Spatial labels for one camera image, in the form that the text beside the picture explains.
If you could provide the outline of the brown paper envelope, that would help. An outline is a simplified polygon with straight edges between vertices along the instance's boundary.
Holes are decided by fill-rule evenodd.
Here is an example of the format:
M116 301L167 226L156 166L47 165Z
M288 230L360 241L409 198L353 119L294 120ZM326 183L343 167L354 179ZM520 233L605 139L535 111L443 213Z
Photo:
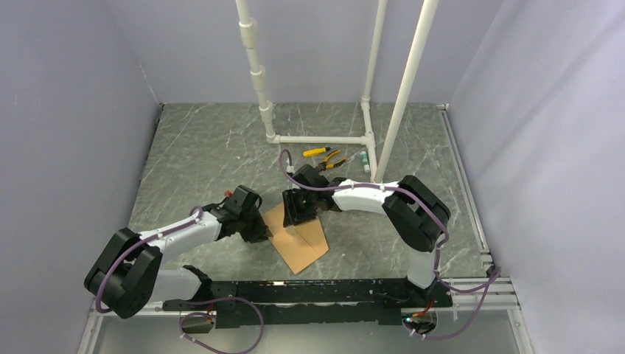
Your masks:
M270 242L293 274L301 273L329 251L327 238L318 218L284 227L284 204L268 210L262 217L271 233Z

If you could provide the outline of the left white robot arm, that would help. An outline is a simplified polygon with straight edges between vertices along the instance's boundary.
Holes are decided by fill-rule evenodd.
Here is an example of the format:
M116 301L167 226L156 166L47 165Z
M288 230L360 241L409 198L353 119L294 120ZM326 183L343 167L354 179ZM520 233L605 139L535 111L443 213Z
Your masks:
M262 197L240 185L213 204L194 206L189 215L157 229L116 231L92 265L84 287L95 297L98 313L122 319L151 302L205 308L213 299L212 279L192 265L164 270L171 259L204 244L238 234L246 243L269 238L259 208Z

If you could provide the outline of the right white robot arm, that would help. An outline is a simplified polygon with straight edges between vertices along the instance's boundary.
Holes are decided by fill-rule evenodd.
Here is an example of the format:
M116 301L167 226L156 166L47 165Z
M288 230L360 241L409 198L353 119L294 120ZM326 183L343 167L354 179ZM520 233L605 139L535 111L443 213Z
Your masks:
M320 210L384 215L409 248L409 302L423 306L434 297L437 245L445 239L451 213L416 176L406 175L399 181L381 184L348 178L328 180L306 164L287 177L294 186L282 192L285 227L311 221Z

